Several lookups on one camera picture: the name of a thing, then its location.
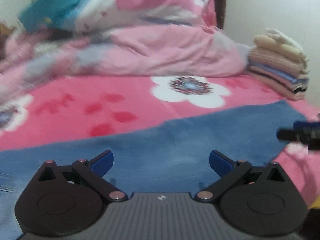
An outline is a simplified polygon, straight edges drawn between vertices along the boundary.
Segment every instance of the stack of folded clothes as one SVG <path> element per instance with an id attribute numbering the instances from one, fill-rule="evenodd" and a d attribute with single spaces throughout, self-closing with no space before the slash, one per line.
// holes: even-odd
<path id="1" fill-rule="evenodd" d="M 307 57 L 302 47 L 277 30 L 254 38 L 249 53 L 249 73 L 291 100 L 305 97 L 309 83 Z"/>

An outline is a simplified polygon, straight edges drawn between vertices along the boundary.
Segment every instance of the metal pin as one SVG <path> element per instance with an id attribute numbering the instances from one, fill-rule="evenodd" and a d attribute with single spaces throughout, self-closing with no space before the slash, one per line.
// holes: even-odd
<path id="1" fill-rule="evenodd" d="M 125 194 L 122 191 L 113 191 L 109 194 L 109 197 L 114 200 L 121 200 L 125 197 Z"/>
<path id="2" fill-rule="evenodd" d="M 197 196 L 204 200 L 213 198 L 213 194 L 210 191 L 200 191 Z"/>

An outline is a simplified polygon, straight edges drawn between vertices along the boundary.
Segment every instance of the gray ribbed panel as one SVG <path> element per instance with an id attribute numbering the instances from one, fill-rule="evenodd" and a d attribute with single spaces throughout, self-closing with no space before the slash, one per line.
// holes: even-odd
<path id="1" fill-rule="evenodd" d="M 23 240 L 50 240 L 29 236 Z M 229 226 L 215 207 L 198 203 L 188 193 L 135 193 L 123 203 L 112 203 L 87 230 L 54 240 L 253 240 Z M 291 235 L 272 240 L 299 240 Z"/>

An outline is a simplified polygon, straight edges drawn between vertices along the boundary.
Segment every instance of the pink bed sheet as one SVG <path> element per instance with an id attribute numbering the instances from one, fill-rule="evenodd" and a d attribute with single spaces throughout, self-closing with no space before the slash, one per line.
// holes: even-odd
<path id="1" fill-rule="evenodd" d="M 0 151 L 127 133 L 170 119 L 283 99 L 248 75 L 190 81 L 191 90 L 196 86 L 198 94 L 179 92 L 178 77 L 58 79 L 5 106 L 12 112 L 0 130 Z M 318 110 L 304 100 L 289 103 L 308 120 L 317 119 Z M 291 143 L 276 161 L 310 205 L 320 193 L 320 154 Z"/>

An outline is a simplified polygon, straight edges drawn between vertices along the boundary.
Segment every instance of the brown folded cloth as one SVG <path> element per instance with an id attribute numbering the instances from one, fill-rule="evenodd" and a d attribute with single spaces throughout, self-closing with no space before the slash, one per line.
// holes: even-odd
<path id="1" fill-rule="evenodd" d="M 261 48 L 279 53 L 294 62 L 302 63 L 307 66 L 308 60 L 306 56 L 297 48 L 275 41 L 273 38 L 266 35 L 256 35 L 254 37 L 254 43 Z"/>
<path id="2" fill-rule="evenodd" d="M 293 62 L 281 54 L 260 47 L 254 47 L 249 52 L 249 59 L 251 61 L 265 64 L 272 68 L 284 71 L 299 79 L 305 78 L 301 77 L 301 74 L 309 73 L 309 70 L 302 63 Z"/>
<path id="3" fill-rule="evenodd" d="M 305 98 L 305 92 L 298 92 L 298 93 L 294 94 L 292 91 L 290 91 L 286 87 L 280 85 L 277 81 L 274 81 L 271 78 L 264 77 L 264 76 L 261 76 L 261 75 L 258 75 L 258 74 L 252 73 L 252 72 L 249 72 L 249 74 L 251 76 L 255 77 L 256 79 L 258 79 L 263 84 L 272 88 L 274 91 L 276 91 L 280 95 L 282 95 L 290 100 L 298 101 L 300 99 Z"/>
<path id="4" fill-rule="evenodd" d="M 308 82 L 307 83 L 291 84 L 288 80 L 278 76 L 277 74 L 271 73 L 267 70 L 264 70 L 262 68 L 254 66 L 254 65 L 249 66 L 249 70 L 251 70 L 254 73 L 261 74 L 263 76 L 268 76 L 272 79 L 275 79 L 278 82 L 282 83 L 285 87 L 287 87 L 291 91 L 294 91 L 298 88 L 306 89 L 309 86 Z"/>

